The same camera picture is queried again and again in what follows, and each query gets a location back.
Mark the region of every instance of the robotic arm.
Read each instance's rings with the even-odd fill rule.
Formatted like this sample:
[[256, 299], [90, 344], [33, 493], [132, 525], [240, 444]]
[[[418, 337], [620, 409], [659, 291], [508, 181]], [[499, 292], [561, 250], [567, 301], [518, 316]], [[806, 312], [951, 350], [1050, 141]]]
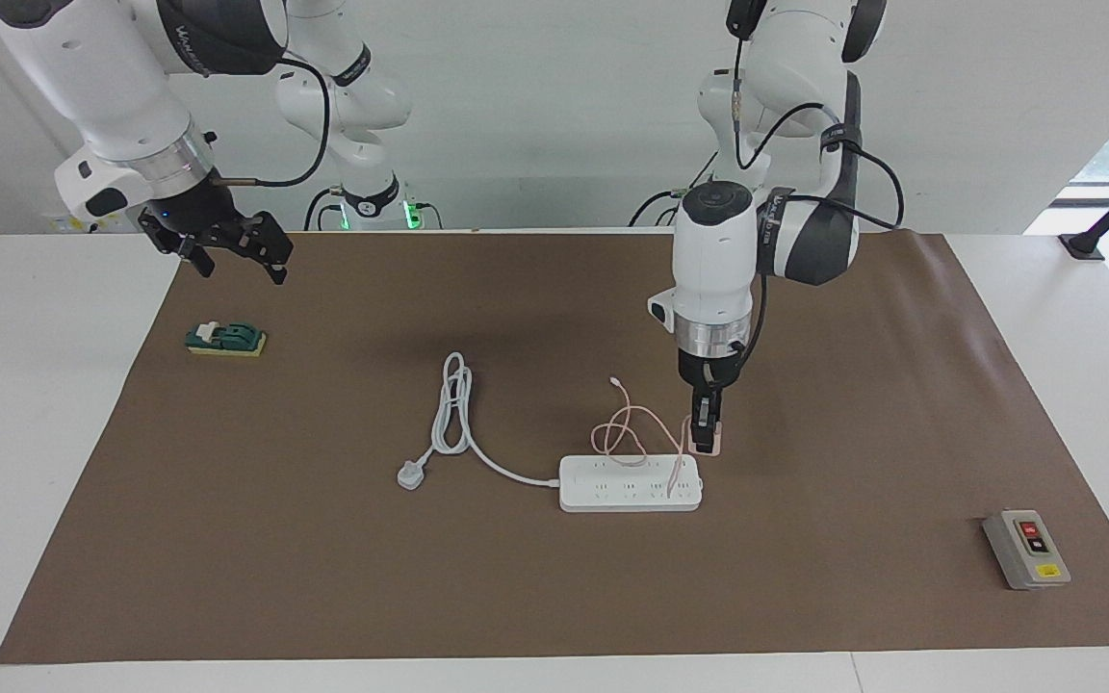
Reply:
[[[885, 0], [731, 4], [726, 27], [753, 47], [737, 84], [728, 70], [701, 84], [700, 110], [716, 132], [721, 154], [713, 181], [691, 188], [675, 215], [675, 287], [650, 298], [653, 317], [675, 336], [679, 375], [691, 385], [696, 451], [718, 451], [722, 391], [739, 380], [754, 349], [754, 277], [818, 286], [854, 259], [857, 220], [846, 210], [854, 207], [857, 191], [862, 91], [845, 64], [871, 48], [884, 6]], [[814, 192], [762, 187], [770, 157], [762, 153], [761, 133], [820, 136]]]
[[[83, 147], [54, 174], [71, 214], [93, 221], [144, 203], [141, 225], [160, 252], [177, 253], [210, 276], [215, 264], [204, 249], [216, 246], [254, 259], [281, 284], [294, 246], [273, 215], [237, 212], [228, 186], [292, 185], [313, 167], [283, 184], [221, 177], [213, 166], [213, 136], [202, 134], [169, 91], [166, 75], [258, 75], [278, 62], [303, 67], [283, 57], [286, 48], [316, 65], [321, 78], [335, 84], [329, 150], [345, 197], [362, 194], [363, 201], [378, 202], [374, 216], [383, 220], [400, 185], [367, 130], [404, 123], [409, 104], [396, 84], [370, 75], [369, 51], [353, 31], [344, 4], [0, 0], [0, 37], [50, 104], [84, 137]], [[277, 98], [291, 122], [322, 137], [325, 101], [313, 77], [283, 74]], [[383, 177], [386, 183], [378, 185]]]

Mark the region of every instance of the power outlet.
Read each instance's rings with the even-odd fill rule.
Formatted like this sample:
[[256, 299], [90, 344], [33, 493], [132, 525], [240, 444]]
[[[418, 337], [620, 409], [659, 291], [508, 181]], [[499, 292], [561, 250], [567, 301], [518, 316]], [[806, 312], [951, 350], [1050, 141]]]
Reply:
[[[700, 508], [704, 483], [692, 456], [568, 456], [558, 466], [559, 505], [569, 513], [678, 513]], [[667, 492], [674, 465], [679, 478]]]

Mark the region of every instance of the pink cable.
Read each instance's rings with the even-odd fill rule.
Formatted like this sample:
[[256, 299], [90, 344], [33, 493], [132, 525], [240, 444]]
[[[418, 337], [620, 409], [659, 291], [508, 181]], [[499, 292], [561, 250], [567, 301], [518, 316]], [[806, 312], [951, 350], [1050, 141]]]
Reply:
[[[675, 441], [674, 436], [670, 434], [670, 429], [667, 428], [665, 422], [661, 421], [661, 417], [657, 416], [657, 414], [653, 412], [652, 409], [648, 407], [641, 407], [641, 405], [631, 404], [631, 395], [628, 394], [628, 389], [625, 389], [624, 384], [619, 383], [619, 378], [611, 377], [610, 383], [611, 385], [620, 389], [623, 394], [622, 408], [619, 409], [619, 411], [613, 412], [613, 416], [611, 416], [610, 420], [608, 420], [607, 422], [602, 422], [602, 425], [594, 426], [593, 430], [591, 430], [589, 434], [589, 444], [593, 445], [593, 451], [598, 452], [599, 456], [606, 456], [613, 462], [624, 466], [624, 468], [638, 468], [648, 460], [648, 451], [644, 449], [644, 445], [642, 445], [641, 441], [639, 441], [639, 436], [635, 434], [635, 430], [631, 428], [631, 412], [635, 411], [635, 412], [648, 414], [648, 416], [650, 416], [652, 420], [657, 421], [657, 426], [660, 426], [661, 432], [665, 435], [665, 439], [669, 440], [670, 445], [673, 445], [674, 447], [674, 452], [675, 452], [674, 468], [670, 471], [670, 479], [665, 483], [665, 496], [669, 498], [670, 495], [672, 495], [672, 492], [674, 491], [674, 483], [678, 483], [679, 470], [682, 469], [682, 453], [683, 450], [686, 449], [688, 431], [690, 430], [691, 417], [688, 416], [686, 418], [683, 418], [682, 426], [679, 427], [679, 439]], [[613, 440], [613, 442], [610, 441], [611, 429], [619, 429], [619, 435]], [[599, 430], [603, 430], [602, 444], [600, 445], [598, 444]], [[617, 448], [619, 448], [619, 444], [622, 442], [625, 435], [631, 436], [632, 442], [634, 442], [635, 448], [638, 448], [639, 453], [641, 453], [641, 459], [639, 459], [638, 461], [628, 462], [624, 460], [620, 460], [619, 457], [615, 457], [615, 450]]]

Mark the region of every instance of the green light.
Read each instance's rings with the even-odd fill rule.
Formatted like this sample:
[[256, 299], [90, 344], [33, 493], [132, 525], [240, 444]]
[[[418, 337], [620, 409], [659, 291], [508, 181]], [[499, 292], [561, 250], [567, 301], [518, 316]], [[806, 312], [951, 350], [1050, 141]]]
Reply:
[[409, 201], [405, 201], [405, 216], [408, 218], [410, 230], [421, 228], [421, 212]]

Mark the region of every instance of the white wall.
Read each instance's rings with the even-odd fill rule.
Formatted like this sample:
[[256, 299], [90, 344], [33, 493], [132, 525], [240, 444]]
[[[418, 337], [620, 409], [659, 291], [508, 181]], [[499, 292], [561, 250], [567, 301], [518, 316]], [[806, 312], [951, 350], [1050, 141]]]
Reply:
[[[696, 85], [733, 57], [723, 4], [360, 0], [355, 12], [377, 68], [413, 91], [413, 119], [383, 136], [414, 192], [449, 225], [546, 227], [625, 223], [648, 194], [695, 174], [713, 150]], [[34, 93], [9, 105], [18, 75], [3, 64], [0, 231], [39, 231], [55, 201], [43, 174], [54, 141], [74, 149], [78, 137], [44, 106], [23, 106]], [[1109, 0], [891, 0], [857, 71], [867, 146], [905, 180], [912, 227], [1020, 233], [1109, 136]], [[172, 81], [220, 133], [223, 174], [307, 165], [314, 143], [277, 114], [272, 79]], [[776, 176], [813, 172], [813, 152], [774, 153], [793, 156]], [[235, 194], [295, 227], [332, 174]], [[864, 206], [889, 214], [884, 177], [864, 175]]]

